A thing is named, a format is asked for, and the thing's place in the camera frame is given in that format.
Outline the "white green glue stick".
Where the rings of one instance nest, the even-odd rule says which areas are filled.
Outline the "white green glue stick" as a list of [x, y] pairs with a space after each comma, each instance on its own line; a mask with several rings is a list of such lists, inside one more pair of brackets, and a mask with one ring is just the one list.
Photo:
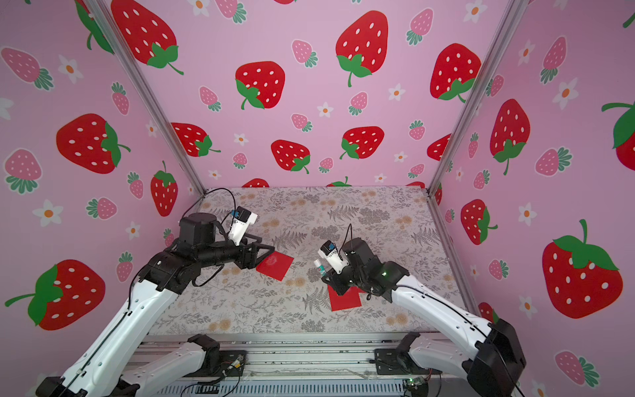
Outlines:
[[324, 278], [325, 276], [327, 276], [327, 269], [325, 268], [324, 264], [322, 264], [322, 261], [317, 259], [314, 261], [314, 266], [317, 268], [317, 270], [320, 273], [320, 278]]

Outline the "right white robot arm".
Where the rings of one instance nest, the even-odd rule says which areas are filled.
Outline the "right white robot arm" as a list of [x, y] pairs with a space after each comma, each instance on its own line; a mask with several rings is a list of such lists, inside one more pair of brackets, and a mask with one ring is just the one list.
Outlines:
[[511, 396], [520, 390], [527, 365], [515, 328], [504, 319], [491, 322], [472, 314], [419, 282], [394, 261], [382, 261], [366, 241], [354, 238], [343, 248], [326, 241], [317, 251], [317, 267], [330, 270], [322, 281], [343, 296], [357, 287], [370, 296], [408, 309], [424, 319], [445, 341], [412, 332], [400, 347], [419, 368], [433, 369], [466, 380], [480, 396]]

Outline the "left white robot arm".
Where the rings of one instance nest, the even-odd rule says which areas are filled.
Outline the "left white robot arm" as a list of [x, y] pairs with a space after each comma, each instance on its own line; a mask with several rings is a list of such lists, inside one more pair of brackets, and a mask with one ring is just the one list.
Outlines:
[[180, 236], [140, 269], [127, 301], [87, 352], [61, 376], [46, 377], [38, 396], [152, 396], [185, 375], [225, 377], [241, 358], [223, 362], [217, 341], [190, 337], [175, 351], [137, 369], [126, 366], [157, 319], [194, 286], [202, 269], [233, 263], [254, 269], [274, 253], [273, 246], [248, 233], [255, 213], [239, 207], [229, 229], [211, 213], [180, 220]]

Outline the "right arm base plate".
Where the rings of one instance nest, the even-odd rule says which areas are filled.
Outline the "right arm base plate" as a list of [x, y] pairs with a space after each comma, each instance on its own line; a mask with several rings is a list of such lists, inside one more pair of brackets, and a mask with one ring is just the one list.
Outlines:
[[375, 366], [378, 375], [439, 375], [442, 372], [419, 367], [404, 352], [396, 348], [377, 348], [374, 357], [369, 360]]

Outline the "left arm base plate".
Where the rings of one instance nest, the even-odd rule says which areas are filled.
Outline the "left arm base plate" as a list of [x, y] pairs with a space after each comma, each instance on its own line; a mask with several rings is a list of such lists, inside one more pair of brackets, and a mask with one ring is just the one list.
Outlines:
[[186, 377], [239, 376], [244, 372], [247, 351], [219, 350], [207, 353], [200, 369]]

